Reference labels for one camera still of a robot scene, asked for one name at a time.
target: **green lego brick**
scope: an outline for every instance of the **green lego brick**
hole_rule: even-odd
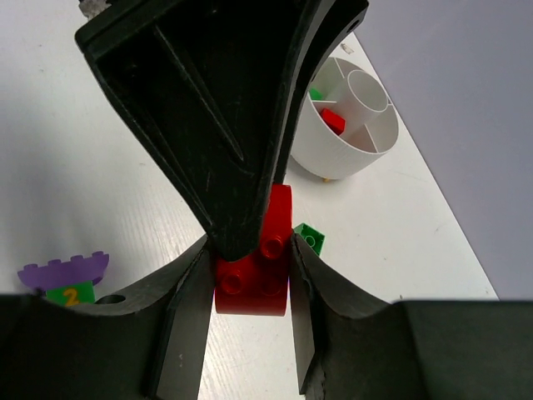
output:
[[[309,95],[311,96],[311,100],[322,100],[324,96],[322,96],[322,93],[318,92],[316,89],[311,88],[309,91]]]
[[[66,307],[74,306],[79,303],[94,303],[95,298],[92,281],[48,290],[47,299]]]
[[[294,232],[302,236],[307,244],[315,251],[317,256],[320,256],[322,251],[322,246],[324,245],[324,240],[326,236],[317,230],[313,229],[305,223],[301,223],[294,228]]]

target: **purple arched block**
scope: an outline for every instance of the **purple arched block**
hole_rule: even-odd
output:
[[[51,260],[43,267],[29,264],[18,272],[18,277],[29,288],[44,291],[86,281],[96,285],[102,281],[108,264],[109,254],[94,252],[87,258],[72,256],[70,261],[65,262]]]

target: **table surface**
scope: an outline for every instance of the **table surface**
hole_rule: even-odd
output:
[[[0,21],[0,292],[24,291],[25,264],[103,250],[111,261],[100,297],[177,257],[203,231],[77,50],[77,2],[2,2]],[[375,76],[356,38],[344,43],[334,55]],[[384,300],[495,298],[400,126],[389,154],[344,181],[324,183],[291,160],[294,225],[325,233],[322,258]],[[199,398],[299,398],[290,311],[213,313]]]

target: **yellow number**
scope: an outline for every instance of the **yellow number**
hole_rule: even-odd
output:
[[[67,304],[65,304],[65,306],[67,307],[80,303],[80,301],[77,299],[77,290],[73,287],[70,287],[69,289],[65,290],[65,292],[63,292],[63,296],[68,298]]]

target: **red lego brick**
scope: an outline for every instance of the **red lego brick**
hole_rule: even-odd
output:
[[[285,315],[291,235],[291,187],[274,184],[259,248],[236,262],[217,260],[218,313]]]
[[[320,116],[326,125],[338,136],[344,132],[346,121],[343,117],[335,114],[332,110],[327,108],[320,111]]]

